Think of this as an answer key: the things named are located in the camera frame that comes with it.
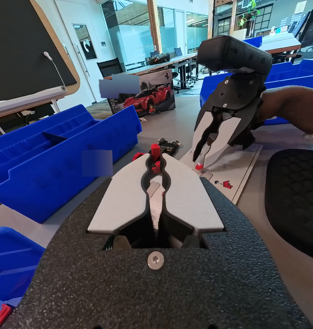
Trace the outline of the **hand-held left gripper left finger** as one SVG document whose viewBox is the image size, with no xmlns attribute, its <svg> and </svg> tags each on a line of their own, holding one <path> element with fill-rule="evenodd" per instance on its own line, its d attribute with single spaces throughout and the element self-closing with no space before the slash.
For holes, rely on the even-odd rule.
<svg viewBox="0 0 313 329">
<path fill-rule="evenodd" d="M 119 233 L 148 213 L 150 160 L 149 153 L 143 154 L 112 177 L 88 232 Z"/>
</svg>

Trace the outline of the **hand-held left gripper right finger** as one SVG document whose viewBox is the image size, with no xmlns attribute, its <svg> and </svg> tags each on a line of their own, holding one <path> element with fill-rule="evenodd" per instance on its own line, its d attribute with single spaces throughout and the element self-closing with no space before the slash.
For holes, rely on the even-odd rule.
<svg viewBox="0 0 313 329">
<path fill-rule="evenodd" d="M 224 224 L 198 174 L 168 154 L 160 158 L 162 211 L 188 234 L 220 232 Z"/>
</svg>

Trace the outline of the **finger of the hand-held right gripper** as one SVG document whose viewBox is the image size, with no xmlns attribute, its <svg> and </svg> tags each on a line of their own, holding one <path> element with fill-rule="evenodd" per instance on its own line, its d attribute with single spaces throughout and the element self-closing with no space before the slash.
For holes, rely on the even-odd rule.
<svg viewBox="0 0 313 329">
<path fill-rule="evenodd" d="M 211 143 L 209 151 L 204 156 L 204 167 L 208 168 L 232 150 L 229 141 L 238 127 L 241 118 L 232 117 L 220 124 L 218 136 Z"/>
<path fill-rule="evenodd" d="M 205 111 L 203 113 L 202 111 L 200 111 L 196 120 L 195 132 L 192 141 L 193 162 L 196 162 L 196 160 L 200 156 L 203 146 L 207 142 L 208 136 L 212 131 L 213 121 L 214 117 L 212 112 Z"/>
</svg>

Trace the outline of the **red lego sub-assembly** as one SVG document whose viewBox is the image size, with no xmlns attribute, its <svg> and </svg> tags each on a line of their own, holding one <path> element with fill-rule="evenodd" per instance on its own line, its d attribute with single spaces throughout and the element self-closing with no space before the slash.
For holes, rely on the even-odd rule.
<svg viewBox="0 0 313 329">
<path fill-rule="evenodd" d="M 151 170 L 154 174 L 160 173 L 160 156 L 161 156 L 161 149 L 158 144 L 151 145 L 151 156 L 152 156 L 152 167 Z"/>
</svg>

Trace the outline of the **lego instruction booklet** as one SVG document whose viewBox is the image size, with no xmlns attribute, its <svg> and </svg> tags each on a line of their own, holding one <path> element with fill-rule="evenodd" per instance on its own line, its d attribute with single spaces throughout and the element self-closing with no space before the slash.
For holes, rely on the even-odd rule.
<svg viewBox="0 0 313 329">
<path fill-rule="evenodd" d="M 206 178 L 236 205 L 261 149 L 262 145 L 255 143 L 245 150 L 237 146 L 231 152 L 225 154 L 218 162 L 202 170 L 195 169 L 195 164 L 191 160 L 191 150 L 180 159 L 180 162 L 190 167 L 199 177 Z M 150 187 L 147 192 L 150 199 L 150 210 L 153 220 L 159 219 L 162 210 L 163 191 L 161 175 L 156 175 L 150 179 Z"/>
</svg>

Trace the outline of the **lego set box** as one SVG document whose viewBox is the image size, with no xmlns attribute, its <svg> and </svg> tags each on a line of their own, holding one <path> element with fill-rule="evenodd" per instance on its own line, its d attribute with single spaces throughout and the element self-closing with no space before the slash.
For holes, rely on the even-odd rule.
<svg viewBox="0 0 313 329">
<path fill-rule="evenodd" d="M 175 90 L 171 69 L 159 69 L 139 75 L 140 92 L 120 93 L 118 98 L 108 98 L 113 114 L 134 106 L 139 118 L 160 114 L 175 108 Z"/>
</svg>

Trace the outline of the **long red lego piece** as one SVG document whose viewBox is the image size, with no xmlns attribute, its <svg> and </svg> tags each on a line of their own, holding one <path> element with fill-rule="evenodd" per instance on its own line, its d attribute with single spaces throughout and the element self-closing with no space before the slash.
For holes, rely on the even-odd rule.
<svg viewBox="0 0 313 329">
<path fill-rule="evenodd" d="M 9 317 L 9 315 L 12 313 L 13 309 L 14 306 L 10 304 L 3 303 L 0 305 L 0 328 L 6 321 L 6 319 Z"/>
</svg>

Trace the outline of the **person's right hand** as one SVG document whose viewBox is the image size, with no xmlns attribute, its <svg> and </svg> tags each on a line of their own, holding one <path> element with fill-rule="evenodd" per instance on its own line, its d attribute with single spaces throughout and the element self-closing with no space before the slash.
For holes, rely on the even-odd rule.
<svg viewBox="0 0 313 329">
<path fill-rule="evenodd" d="M 313 93 L 311 88 L 287 86 L 273 88 L 262 93 L 262 104 L 258 110 L 258 122 L 281 117 L 304 133 L 312 134 L 309 115 L 303 114 L 308 98 Z"/>
</svg>

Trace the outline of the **white desk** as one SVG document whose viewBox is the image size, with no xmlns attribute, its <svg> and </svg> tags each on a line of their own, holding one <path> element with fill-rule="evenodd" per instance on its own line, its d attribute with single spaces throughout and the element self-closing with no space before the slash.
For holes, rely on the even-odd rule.
<svg viewBox="0 0 313 329">
<path fill-rule="evenodd" d="M 262 37 L 260 49 L 269 54 L 281 54 L 299 50 L 301 43 L 297 40 L 293 33 L 281 32 L 273 35 Z"/>
</svg>

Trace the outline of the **green potted plant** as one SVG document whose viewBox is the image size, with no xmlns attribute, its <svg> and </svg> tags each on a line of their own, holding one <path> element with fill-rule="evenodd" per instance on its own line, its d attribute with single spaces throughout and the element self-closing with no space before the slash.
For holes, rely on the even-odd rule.
<svg viewBox="0 0 313 329">
<path fill-rule="evenodd" d="M 247 22 L 253 21 L 260 11 L 257 9 L 256 0 L 247 0 L 242 1 L 242 8 L 244 11 L 238 14 L 237 17 L 237 26 L 238 28 L 246 28 L 245 25 Z"/>
</svg>

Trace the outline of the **large blue storage bin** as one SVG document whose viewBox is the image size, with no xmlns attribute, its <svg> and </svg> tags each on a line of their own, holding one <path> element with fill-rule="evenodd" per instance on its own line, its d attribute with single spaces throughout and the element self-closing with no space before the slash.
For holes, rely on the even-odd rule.
<svg viewBox="0 0 313 329">
<path fill-rule="evenodd" d="M 77 105 L 0 136 L 0 203 L 43 223 L 113 163 L 142 131 L 133 105 L 97 120 Z"/>
</svg>

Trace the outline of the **black backpack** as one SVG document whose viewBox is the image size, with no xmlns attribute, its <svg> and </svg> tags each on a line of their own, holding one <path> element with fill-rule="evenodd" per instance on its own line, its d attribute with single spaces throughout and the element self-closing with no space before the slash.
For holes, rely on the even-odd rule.
<svg viewBox="0 0 313 329">
<path fill-rule="evenodd" d="M 149 65 L 157 65 L 162 63 L 167 63 L 171 59 L 170 53 L 161 53 L 155 56 L 152 56 L 149 60 Z"/>
</svg>

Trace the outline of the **white door with window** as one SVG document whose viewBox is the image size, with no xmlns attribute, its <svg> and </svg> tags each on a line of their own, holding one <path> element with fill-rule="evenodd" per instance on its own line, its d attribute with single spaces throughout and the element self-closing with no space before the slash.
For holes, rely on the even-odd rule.
<svg viewBox="0 0 313 329">
<path fill-rule="evenodd" d="M 68 59 L 68 70 L 63 64 L 60 70 L 65 73 L 65 85 L 76 85 L 77 93 L 85 97 L 81 104 L 97 103 L 101 101 L 97 68 L 100 50 L 88 5 L 85 1 L 54 1 L 54 5 L 62 31 L 59 39 Z"/>
</svg>

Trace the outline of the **white board stand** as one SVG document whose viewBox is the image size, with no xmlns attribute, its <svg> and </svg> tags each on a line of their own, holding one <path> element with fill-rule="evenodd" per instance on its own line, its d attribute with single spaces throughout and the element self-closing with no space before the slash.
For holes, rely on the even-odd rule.
<svg viewBox="0 0 313 329">
<path fill-rule="evenodd" d="M 0 101 L 0 116 L 21 112 L 36 106 L 52 103 L 57 113 L 60 109 L 57 100 L 67 95 L 65 86 L 54 87 L 31 95 Z"/>
</svg>

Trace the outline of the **black board wooden frame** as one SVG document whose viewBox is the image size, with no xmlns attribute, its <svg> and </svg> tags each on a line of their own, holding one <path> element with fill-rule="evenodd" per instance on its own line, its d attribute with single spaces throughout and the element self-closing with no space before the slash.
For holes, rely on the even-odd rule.
<svg viewBox="0 0 313 329">
<path fill-rule="evenodd" d="M 0 101 L 66 86 L 68 62 L 60 40 L 35 1 L 0 0 Z"/>
</svg>

